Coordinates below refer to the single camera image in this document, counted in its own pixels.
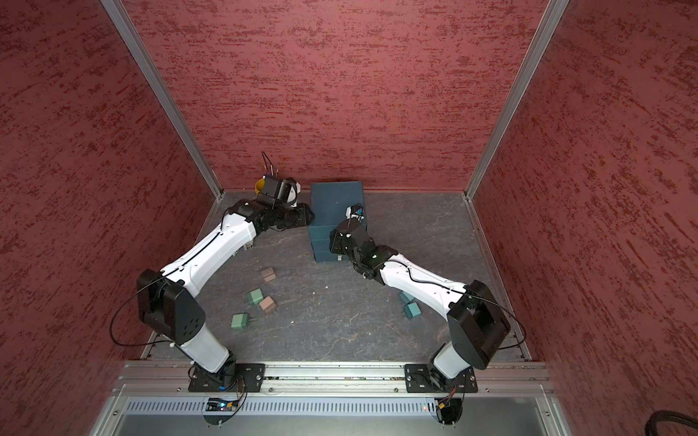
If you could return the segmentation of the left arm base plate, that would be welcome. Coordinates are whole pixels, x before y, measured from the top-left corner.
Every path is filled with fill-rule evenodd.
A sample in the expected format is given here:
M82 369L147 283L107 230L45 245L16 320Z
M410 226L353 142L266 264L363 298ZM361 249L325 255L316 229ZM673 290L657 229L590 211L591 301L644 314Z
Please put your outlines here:
M195 363L188 372L189 392L257 393L265 378L263 363L226 363L218 372L207 372Z

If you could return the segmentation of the pink plug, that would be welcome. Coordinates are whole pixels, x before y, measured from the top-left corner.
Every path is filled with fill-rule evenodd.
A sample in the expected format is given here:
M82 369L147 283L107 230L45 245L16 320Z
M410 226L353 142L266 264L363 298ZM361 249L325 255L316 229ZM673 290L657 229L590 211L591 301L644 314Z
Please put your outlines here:
M277 278L276 271L273 267L265 268L261 274L266 283L272 282Z
M278 305L271 296L267 296L259 303L259 307L266 314L270 314L271 312L274 312L277 309Z

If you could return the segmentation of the teal plug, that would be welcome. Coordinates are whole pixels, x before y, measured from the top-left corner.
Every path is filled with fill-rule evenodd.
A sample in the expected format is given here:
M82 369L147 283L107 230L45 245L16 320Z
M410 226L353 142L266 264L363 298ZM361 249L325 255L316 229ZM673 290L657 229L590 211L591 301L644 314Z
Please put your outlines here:
M409 304L414 301L414 296L412 296L408 292L400 292L399 298L403 304Z
M412 320L422 315L422 311L417 302L407 303L403 306L403 312L408 320Z

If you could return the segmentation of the teal drawer cabinet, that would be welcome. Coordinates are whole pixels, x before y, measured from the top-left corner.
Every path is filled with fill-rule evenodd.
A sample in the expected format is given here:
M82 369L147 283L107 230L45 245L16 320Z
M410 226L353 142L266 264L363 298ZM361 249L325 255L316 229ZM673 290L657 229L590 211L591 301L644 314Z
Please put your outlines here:
M346 210L357 203L365 205L362 182L312 183L310 208L314 221L307 230L317 263L343 261L343 256L330 251L330 234L346 219Z

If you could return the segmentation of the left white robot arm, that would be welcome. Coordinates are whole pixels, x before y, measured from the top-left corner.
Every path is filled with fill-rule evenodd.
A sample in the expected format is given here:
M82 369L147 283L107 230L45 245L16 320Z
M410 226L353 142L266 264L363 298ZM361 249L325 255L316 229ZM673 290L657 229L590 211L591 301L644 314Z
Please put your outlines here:
M271 228L307 227L314 213L306 203L265 205L241 200L221 223L191 250L159 271L147 269L137 280L138 318L179 348L200 369L225 377L234 357L206 326L196 297L214 273L254 238Z

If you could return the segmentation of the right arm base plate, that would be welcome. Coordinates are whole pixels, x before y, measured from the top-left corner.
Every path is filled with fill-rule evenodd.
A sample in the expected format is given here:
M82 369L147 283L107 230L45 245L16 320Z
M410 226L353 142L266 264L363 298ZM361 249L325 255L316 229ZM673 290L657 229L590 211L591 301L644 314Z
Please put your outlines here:
M448 378L428 364L406 364L405 385L409 393L477 393L474 369L469 367L454 378Z

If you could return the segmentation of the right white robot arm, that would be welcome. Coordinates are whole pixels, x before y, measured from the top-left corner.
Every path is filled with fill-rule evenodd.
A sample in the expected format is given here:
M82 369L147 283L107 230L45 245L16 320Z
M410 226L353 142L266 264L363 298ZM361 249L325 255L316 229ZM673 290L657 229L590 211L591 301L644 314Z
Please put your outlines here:
M406 292L445 319L450 342L436 353L432 368L447 380L469 368L485 370L511 332L505 309L486 284L452 281L416 265L375 243L356 218L332 230L330 251L347 258L363 278Z

